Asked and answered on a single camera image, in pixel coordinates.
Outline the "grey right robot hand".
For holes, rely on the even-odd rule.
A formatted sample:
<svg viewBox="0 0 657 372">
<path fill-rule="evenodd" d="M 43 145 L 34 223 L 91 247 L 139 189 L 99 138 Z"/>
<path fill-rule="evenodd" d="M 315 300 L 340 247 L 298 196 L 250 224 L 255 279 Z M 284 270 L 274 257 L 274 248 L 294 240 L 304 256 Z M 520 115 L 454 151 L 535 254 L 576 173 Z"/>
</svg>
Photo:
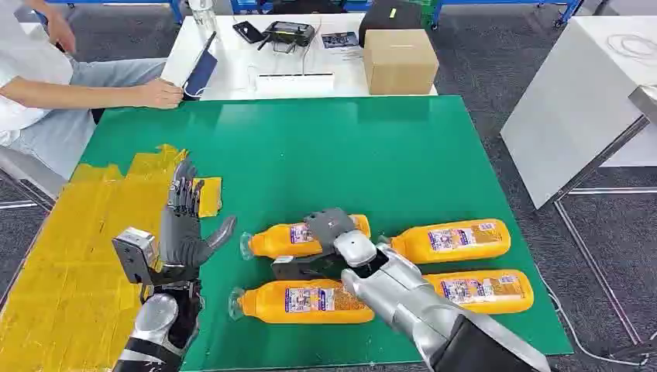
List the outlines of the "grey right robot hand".
<svg viewBox="0 0 657 372">
<path fill-rule="evenodd" d="M 370 238 L 341 209 L 328 208 L 304 217 L 319 253 L 280 256 L 271 264 L 278 281 L 338 280 L 343 270 L 368 264 L 377 255 Z"/>
</svg>

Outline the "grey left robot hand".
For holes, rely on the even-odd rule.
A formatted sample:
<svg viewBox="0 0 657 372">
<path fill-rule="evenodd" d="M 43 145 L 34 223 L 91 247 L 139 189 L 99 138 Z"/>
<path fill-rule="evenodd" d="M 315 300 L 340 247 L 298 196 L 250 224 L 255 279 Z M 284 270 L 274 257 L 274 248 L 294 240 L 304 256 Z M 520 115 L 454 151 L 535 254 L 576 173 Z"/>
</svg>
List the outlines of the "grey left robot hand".
<svg viewBox="0 0 657 372">
<path fill-rule="evenodd" d="M 205 183 L 194 183 L 195 175 L 189 159 L 177 165 L 161 214 L 159 253 L 167 284 L 196 281 L 200 267 L 228 242 L 236 225 L 236 217 L 230 215 L 209 237 L 201 237 L 199 210 Z"/>
</svg>

